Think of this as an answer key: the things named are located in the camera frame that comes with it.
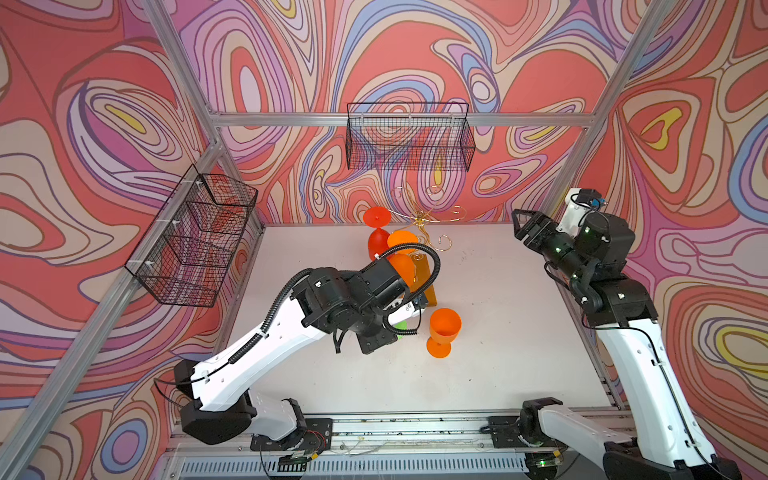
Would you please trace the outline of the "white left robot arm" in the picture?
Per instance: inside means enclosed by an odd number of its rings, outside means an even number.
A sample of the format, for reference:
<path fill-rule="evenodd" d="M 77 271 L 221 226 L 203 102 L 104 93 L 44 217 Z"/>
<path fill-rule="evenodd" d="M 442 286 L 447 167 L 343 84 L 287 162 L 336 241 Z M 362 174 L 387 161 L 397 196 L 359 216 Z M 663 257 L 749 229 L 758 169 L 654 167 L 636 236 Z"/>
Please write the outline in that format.
<path fill-rule="evenodd" d="M 251 386 L 279 363 L 327 335 L 339 346 L 353 333 L 363 354 L 395 343 L 417 329 L 398 323 L 418 316 L 421 297 L 441 270 L 438 252 L 421 243 L 396 245 L 361 270 L 305 268 L 281 288 L 265 319 L 212 357 L 181 360 L 171 386 L 187 401 L 180 407 L 184 434 L 218 445 L 242 434 L 283 450 L 328 448 L 308 426 L 298 402 L 275 400 Z"/>

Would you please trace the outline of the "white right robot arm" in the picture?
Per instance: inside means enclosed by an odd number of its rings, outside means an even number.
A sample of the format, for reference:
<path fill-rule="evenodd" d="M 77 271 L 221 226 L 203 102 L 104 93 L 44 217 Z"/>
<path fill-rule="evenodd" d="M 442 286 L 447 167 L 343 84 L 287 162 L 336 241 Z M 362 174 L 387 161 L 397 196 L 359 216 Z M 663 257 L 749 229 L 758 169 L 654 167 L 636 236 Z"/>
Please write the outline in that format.
<path fill-rule="evenodd" d="M 513 212 L 518 240 L 545 260 L 545 271 L 582 311 L 582 325 L 609 352 L 635 425 L 609 430 L 554 397 L 524 402 L 511 425 L 492 417 L 495 439 L 515 435 L 530 446 L 560 442 L 609 479 L 739 479 L 695 420 L 668 354 L 647 289 L 623 270 L 635 234 L 611 214 L 585 208 L 573 222 L 533 210 Z"/>

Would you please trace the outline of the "green wine glass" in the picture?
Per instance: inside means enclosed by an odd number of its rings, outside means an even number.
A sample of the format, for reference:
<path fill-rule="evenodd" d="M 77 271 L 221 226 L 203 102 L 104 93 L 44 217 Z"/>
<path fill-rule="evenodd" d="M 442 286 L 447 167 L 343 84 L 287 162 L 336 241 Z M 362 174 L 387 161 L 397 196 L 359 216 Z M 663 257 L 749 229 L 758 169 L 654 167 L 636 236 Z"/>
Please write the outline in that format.
<path fill-rule="evenodd" d="M 409 328 L 406 321 L 401 321 L 392 325 L 394 332 L 398 336 L 412 336 L 418 333 L 418 329 Z"/>

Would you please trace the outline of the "orange wine glass back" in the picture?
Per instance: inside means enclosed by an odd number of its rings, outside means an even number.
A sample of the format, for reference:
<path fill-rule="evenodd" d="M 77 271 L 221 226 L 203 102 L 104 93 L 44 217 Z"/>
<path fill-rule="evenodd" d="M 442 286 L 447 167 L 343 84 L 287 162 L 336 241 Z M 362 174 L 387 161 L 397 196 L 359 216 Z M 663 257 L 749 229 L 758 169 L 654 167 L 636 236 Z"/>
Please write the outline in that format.
<path fill-rule="evenodd" d="M 428 353 L 438 359 L 448 357 L 461 328 L 462 320 L 456 311 L 449 308 L 434 311 L 430 317 L 430 333 L 426 343 Z"/>

